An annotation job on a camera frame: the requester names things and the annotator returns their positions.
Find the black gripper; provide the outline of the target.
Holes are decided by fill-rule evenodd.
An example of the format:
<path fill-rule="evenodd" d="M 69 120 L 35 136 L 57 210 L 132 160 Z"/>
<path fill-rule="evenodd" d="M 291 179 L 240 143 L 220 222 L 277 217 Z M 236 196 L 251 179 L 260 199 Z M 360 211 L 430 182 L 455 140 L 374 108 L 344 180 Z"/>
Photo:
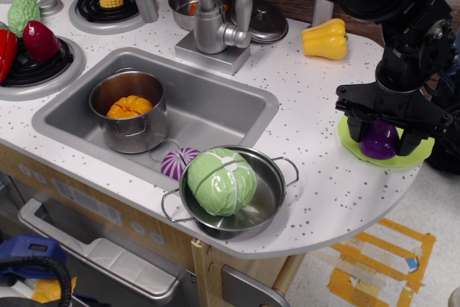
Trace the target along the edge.
<path fill-rule="evenodd" d="M 339 86 L 336 95 L 336 109 L 347 116 L 349 135 L 355 142 L 364 139 L 373 121 L 403 129 L 398 156 L 410 155 L 425 138 L 443 135 L 454 120 L 420 91 L 396 93 L 373 82 Z"/>

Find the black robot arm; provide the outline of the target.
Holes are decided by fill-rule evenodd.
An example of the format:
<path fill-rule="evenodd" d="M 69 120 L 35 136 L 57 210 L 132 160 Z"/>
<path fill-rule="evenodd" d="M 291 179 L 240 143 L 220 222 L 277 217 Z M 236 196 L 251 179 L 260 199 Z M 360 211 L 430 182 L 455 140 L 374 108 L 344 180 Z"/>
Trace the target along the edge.
<path fill-rule="evenodd" d="M 368 84 L 342 85 L 336 108 L 344 112 L 350 137 L 361 142 L 373 122 L 402 130 L 399 156 L 423 139 L 459 153 L 459 108 L 430 101 L 456 90 L 447 71 L 458 51 L 445 0 L 334 0 L 349 16 L 381 26 L 385 48 Z"/>

